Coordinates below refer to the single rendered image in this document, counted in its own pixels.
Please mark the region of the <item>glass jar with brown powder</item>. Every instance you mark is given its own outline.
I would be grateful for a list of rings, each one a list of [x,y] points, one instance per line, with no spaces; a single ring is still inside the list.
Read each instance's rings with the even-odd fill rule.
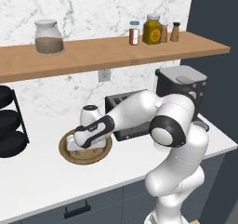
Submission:
[[[40,54],[59,54],[64,50],[63,40],[55,20],[37,20],[35,23],[35,47]]]

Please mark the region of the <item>round wooden tray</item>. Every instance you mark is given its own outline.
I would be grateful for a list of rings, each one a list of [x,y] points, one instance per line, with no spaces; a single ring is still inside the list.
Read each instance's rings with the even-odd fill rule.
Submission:
[[[71,130],[66,133],[59,142],[59,153],[70,163],[77,165],[94,164],[105,158],[112,148],[112,138],[107,138],[106,145],[103,148],[94,148],[69,152],[67,150],[67,137],[72,135],[73,132],[74,130]]]

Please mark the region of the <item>white wall socket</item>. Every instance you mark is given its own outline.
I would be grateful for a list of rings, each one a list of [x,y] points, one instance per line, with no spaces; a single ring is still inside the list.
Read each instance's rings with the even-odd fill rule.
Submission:
[[[100,83],[108,82],[111,80],[111,70],[110,69],[100,70],[100,71],[98,71],[98,75],[99,75]]]

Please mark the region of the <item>black coffee machine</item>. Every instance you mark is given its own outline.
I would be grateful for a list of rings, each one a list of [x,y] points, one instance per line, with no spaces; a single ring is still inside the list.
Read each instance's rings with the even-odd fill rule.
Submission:
[[[192,122],[208,132],[209,125],[198,117],[205,93],[207,76],[187,65],[157,69],[155,75],[157,76],[156,94],[159,97],[169,94],[189,96],[195,106]]]

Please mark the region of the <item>red spice jar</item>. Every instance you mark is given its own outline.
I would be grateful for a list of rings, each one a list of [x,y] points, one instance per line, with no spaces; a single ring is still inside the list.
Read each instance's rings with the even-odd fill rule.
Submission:
[[[129,28],[129,44],[136,46],[139,43],[139,22],[132,20]]]

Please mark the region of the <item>black toaster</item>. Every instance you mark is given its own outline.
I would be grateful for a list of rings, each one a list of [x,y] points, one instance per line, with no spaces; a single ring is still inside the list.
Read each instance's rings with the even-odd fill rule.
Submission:
[[[132,91],[123,94],[110,95],[105,97],[105,112],[108,113],[119,103],[127,99],[128,97],[138,93],[138,91]],[[137,138],[149,134],[150,122],[146,122],[142,125],[134,126],[132,128],[119,130],[114,132],[114,136],[118,141],[123,141],[126,139]]]

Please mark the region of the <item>wooden wall shelf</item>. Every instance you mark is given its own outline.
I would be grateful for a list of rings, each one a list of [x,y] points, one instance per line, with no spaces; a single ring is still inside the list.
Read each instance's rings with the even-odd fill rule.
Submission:
[[[177,42],[132,46],[128,38],[110,37],[68,41],[63,53],[40,55],[35,46],[0,47],[0,84],[78,72],[225,54],[229,46],[181,32]]]

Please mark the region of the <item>wooden pepper grinder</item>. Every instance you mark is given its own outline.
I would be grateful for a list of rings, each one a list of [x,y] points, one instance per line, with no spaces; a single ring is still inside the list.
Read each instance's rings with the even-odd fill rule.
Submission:
[[[177,42],[179,40],[179,22],[174,22],[173,23],[173,30],[170,35],[170,41],[171,42]]]

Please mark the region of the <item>small brown spice shaker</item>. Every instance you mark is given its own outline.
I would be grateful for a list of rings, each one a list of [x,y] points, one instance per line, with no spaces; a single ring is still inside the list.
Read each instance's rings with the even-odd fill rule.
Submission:
[[[167,43],[167,24],[162,25],[161,43]]]

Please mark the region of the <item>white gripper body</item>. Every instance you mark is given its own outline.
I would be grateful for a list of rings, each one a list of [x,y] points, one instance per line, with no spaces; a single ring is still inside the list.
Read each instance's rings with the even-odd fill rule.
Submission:
[[[89,149],[98,149],[98,148],[104,148],[105,147],[105,141],[102,140],[98,143],[92,144]],[[78,146],[75,141],[73,135],[70,135],[67,137],[67,144],[66,148],[69,152],[75,152],[75,151],[82,151],[84,148]]]

